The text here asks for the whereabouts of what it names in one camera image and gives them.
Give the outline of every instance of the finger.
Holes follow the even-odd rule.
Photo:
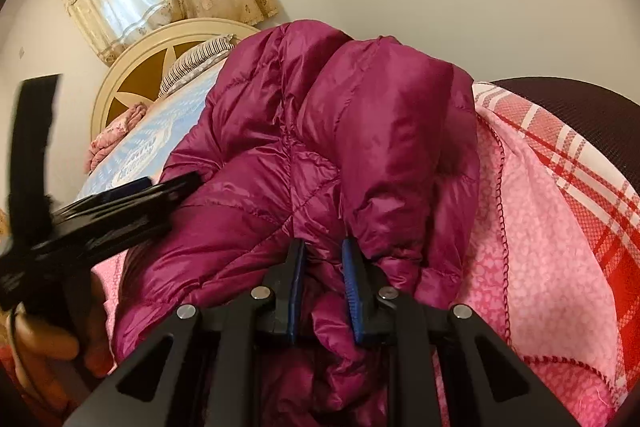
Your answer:
[[[46,358],[31,352],[20,338],[16,338],[15,343],[20,352],[19,360],[14,353],[15,375],[20,385],[29,395],[37,400],[44,399],[56,411],[64,410],[69,399]]]
[[[84,352],[84,365],[96,377],[105,377],[113,367],[106,328],[107,313],[95,303],[87,317],[88,344]]]
[[[100,304],[104,304],[107,300],[107,295],[104,292],[102,281],[94,272],[91,272],[91,295],[94,300],[100,302]]]
[[[42,357],[73,360],[80,349],[78,339],[71,333],[33,315],[16,315],[15,336],[27,350]]]

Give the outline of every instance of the triangular cutout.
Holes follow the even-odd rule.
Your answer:
[[[171,337],[164,337],[158,342],[151,352],[122,379],[117,386],[118,392],[143,402],[152,401],[173,344],[174,340]]]
[[[476,337],[476,347],[496,402],[504,402],[529,392],[529,384],[491,341],[485,337]]]

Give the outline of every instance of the beige headboard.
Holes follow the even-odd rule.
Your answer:
[[[240,22],[202,18],[174,22],[149,33],[117,58],[102,82],[91,118],[91,138],[127,107],[155,101],[163,74],[188,49],[215,35],[233,34],[242,40],[257,32]]]

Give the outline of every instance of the pink folded blanket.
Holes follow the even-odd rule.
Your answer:
[[[116,148],[116,145],[140,123],[140,120],[146,115],[146,110],[145,104],[137,103],[133,107],[129,107],[98,134],[87,151],[84,171],[93,172],[98,164]]]

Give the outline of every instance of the silver screw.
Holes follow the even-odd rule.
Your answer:
[[[251,296],[257,301],[261,301],[262,299],[266,299],[271,295],[271,290],[267,288],[267,286],[256,286],[253,290],[251,290]]]
[[[392,301],[398,297],[398,290],[393,286],[382,286],[382,288],[378,290],[378,295],[385,299],[385,301]]]
[[[190,319],[191,317],[193,317],[193,315],[196,314],[196,306],[194,306],[193,304],[183,304],[178,308],[176,314],[181,319]]]
[[[453,306],[453,314],[459,319],[468,319],[474,311],[466,304],[456,304]]]

